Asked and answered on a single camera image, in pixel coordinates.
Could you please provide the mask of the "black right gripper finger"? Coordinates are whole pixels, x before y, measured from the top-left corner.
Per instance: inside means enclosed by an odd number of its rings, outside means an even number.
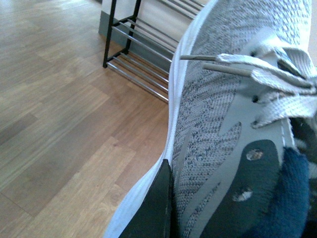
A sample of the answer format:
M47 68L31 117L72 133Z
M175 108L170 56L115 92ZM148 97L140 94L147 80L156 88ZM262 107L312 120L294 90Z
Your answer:
M140 208L120 234L121 238L176 238L174 178L167 159L161 166Z

